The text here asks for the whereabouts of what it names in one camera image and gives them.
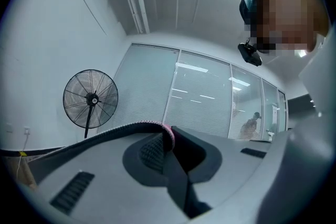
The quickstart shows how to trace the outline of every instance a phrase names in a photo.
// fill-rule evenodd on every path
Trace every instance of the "fan hub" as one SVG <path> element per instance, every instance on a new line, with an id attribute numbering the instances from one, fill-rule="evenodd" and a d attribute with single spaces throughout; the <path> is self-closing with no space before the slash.
<path id="1" fill-rule="evenodd" d="M 89 106 L 95 106 L 98 103 L 98 101 L 99 101 L 99 97 L 95 93 L 92 93 L 92 92 L 89 92 L 86 95 L 85 98 L 86 98 L 86 103 Z"/>

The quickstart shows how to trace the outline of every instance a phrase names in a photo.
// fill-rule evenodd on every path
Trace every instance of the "wall socket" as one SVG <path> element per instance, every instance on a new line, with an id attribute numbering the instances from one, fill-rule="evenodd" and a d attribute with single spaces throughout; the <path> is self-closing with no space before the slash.
<path id="1" fill-rule="evenodd" d="M 25 135 L 30 135 L 30 128 L 29 127 L 24 127 L 25 129 Z"/>

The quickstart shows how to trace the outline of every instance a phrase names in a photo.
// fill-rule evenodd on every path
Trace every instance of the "black camera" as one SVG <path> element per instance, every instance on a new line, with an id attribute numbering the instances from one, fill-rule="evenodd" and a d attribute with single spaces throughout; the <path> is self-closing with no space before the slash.
<path id="1" fill-rule="evenodd" d="M 263 61 L 257 53 L 257 48 L 250 45 L 249 42 L 250 40 L 248 39 L 245 43 L 240 43 L 238 45 L 238 50 L 240 51 L 240 54 L 245 62 L 251 63 L 257 67 L 261 66 Z"/>

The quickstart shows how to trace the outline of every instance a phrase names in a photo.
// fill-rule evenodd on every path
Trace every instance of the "ceiling light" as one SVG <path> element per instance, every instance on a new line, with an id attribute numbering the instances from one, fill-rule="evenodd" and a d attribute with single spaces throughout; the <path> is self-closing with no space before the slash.
<path id="1" fill-rule="evenodd" d="M 244 85 L 244 86 L 246 86 L 246 87 L 248 87 L 248 86 L 250 86 L 250 84 L 248 84 L 248 83 L 246 83 L 245 81 L 242 81 L 242 80 L 239 80 L 239 79 L 235 79 L 235 78 L 229 78 L 229 80 L 232 80 L 233 82 L 237 82 L 237 83 L 239 83 L 239 84 L 241 84 L 241 85 Z"/>
<path id="2" fill-rule="evenodd" d="M 188 69 L 193 69 L 193 70 L 200 71 L 200 72 L 205 72 L 205 73 L 208 72 L 207 69 L 204 69 L 204 68 L 201 68 L 201 67 L 195 67 L 195 66 L 185 65 L 184 63 L 177 62 L 176 65 L 178 67 L 184 67 L 184 68 L 188 68 Z"/>
<path id="3" fill-rule="evenodd" d="M 201 97 L 209 98 L 209 99 L 215 99 L 213 97 L 205 96 L 205 95 L 200 95 Z"/>
<path id="4" fill-rule="evenodd" d="M 178 89 L 172 89 L 172 90 L 178 91 L 178 92 L 186 92 L 186 91 L 182 91 L 182 90 L 178 90 Z"/>
<path id="5" fill-rule="evenodd" d="M 300 57 L 303 57 L 303 56 L 305 56 L 307 53 L 306 53 L 305 50 L 299 50 L 299 51 L 298 51 L 298 54 L 299 54 Z"/>

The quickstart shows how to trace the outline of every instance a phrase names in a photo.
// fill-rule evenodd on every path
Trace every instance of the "person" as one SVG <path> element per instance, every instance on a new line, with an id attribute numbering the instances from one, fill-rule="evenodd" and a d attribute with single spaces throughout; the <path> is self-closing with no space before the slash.
<path id="1" fill-rule="evenodd" d="M 249 119 L 240 129 L 242 138 L 256 139 L 257 133 L 257 120 L 261 119 L 260 113 L 255 112 L 252 119 Z"/>
<path id="2" fill-rule="evenodd" d="M 333 21 L 323 0 L 241 0 L 239 11 L 251 43 L 263 53 L 275 49 L 311 52 L 317 34 L 326 37 Z"/>

